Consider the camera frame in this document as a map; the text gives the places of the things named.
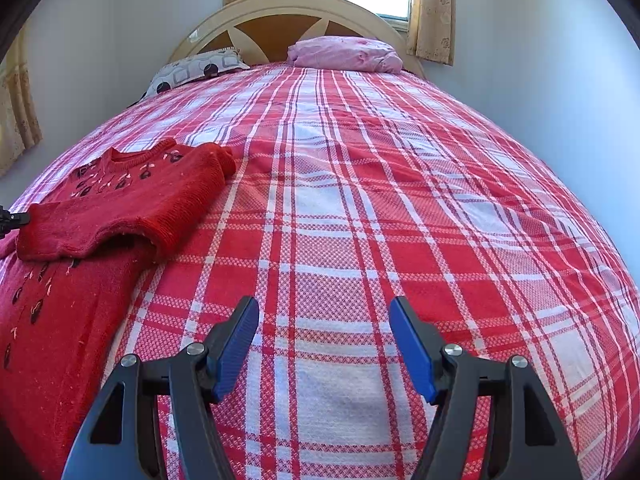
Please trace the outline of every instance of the metal screw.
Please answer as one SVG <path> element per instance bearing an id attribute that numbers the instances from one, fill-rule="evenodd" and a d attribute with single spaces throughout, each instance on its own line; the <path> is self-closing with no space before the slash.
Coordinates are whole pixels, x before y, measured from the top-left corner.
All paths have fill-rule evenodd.
<path id="1" fill-rule="evenodd" d="M 452 357 L 458 357 L 459 355 L 462 355 L 462 346 L 455 343 L 449 343 L 448 345 L 444 345 L 444 352 Z"/>
<path id="2" fill-rule="evenodd" d="M 129 368 L 138 362 L 138 358 L 133 354 L 127 354 L 120 359 L 120 364 L 125 368 Z"/>
<path id="3" fill-rule="evenodd" d="M 514 355 L 511 358 L 511 364 L 516 368 L 526 368 L 529 364 L 529 361 L 527 361 L 526 357 L 523 357 L 521 355 Z"/>
<path id="4" fill-rule="evenodd" d="M 204 352 L 204 345 L 202 343 L 191 343 L 187 346 L 187 354 L 200 355 Z"/>

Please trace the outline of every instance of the pillow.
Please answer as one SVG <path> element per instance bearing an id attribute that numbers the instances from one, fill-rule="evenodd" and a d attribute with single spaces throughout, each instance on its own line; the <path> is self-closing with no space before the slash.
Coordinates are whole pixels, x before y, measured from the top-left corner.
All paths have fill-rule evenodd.
<path id="1" fill-rule="evenodd" d="M 163 66 L 151 80 L 141 99 L 153 97 L 185 83 L 211 79 L 236 69 L 248 69 L 240 53 L 234 48 L 219 48 L 195 56 L 185 57 Z"/>
<path id="2" fill-rule="evenodd" d="M 351 36 L 320 36 L 289 47 L 287 62 L 304 68 L 399 74 L 402 60 L 389 44 Z"/>

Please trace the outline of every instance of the plaid pattern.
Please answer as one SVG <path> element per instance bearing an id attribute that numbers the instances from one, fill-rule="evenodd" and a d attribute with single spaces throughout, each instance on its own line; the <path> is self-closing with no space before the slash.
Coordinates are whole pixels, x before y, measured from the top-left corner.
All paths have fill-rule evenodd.
<path id="1" fill-rule="evenodd" d="M 127 352 L 148 360 L 204 338 L 253 294 L 257 335 L 214 407 L 239 479 L 411 475 L 434 410 L 389 329 L 397 294 L 474 354 L 526 355 L 585 478 L 624 453 L 640 420 L 638 291 L 575 196 L 486 118 L 406 73 L 265 66 L 133 106 L 14 209 L 108 146 L 169 136 L 231 146 L 238 172 L 180 254 L 140 277 L 105 375 Z M 465 479 L 487 418 L 483 399 Z M 167 399 L 161 429 L 179 478 Z"/>

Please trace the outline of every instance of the sweater collar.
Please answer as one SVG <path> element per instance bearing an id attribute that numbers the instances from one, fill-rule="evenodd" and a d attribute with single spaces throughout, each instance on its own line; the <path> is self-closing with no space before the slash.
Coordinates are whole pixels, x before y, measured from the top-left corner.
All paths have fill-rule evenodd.
<path id="1" fill-rule="evenodd" d="M 160 153 L 176 145 L 175 139 L 163 139 L 150 150 L 142 152 L 119 152 L 115 148 L 109 148 L 102 154 L 102 164 L 106 173 L 115 171 L 128 171 L 134 166 L 153 160 Z"/>

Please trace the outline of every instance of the pink pillow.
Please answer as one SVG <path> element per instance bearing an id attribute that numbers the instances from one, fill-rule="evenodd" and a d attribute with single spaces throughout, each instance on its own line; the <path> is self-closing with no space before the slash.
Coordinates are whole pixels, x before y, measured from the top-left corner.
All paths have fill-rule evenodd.
<path id="1" fill-rule="evenodd" d="M 384 41 L 351 36 L 320 36 L 289 47 L 287 62 L 302 68 L 399 74 L 402 60 Z"/>

